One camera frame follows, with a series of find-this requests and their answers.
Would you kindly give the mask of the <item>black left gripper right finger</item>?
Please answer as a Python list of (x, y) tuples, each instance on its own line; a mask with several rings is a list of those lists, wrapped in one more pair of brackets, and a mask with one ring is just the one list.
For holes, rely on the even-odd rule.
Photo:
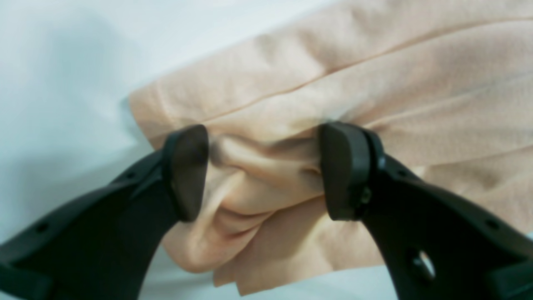
[(532, 241), (483, 209), (426, 183), (387, 155), (373, 131), (319, 126), (333, 221), (371, 234), (400, 300), (531, 300)]

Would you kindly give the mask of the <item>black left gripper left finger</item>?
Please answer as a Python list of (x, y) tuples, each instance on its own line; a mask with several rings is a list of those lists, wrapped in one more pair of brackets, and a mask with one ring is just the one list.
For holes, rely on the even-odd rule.
[(108, 185), (65, 203), (1, 245), (1, 291), (24, 300), (137, 300), (154, 254), (202, 206), (208, 131), (169, 134)]

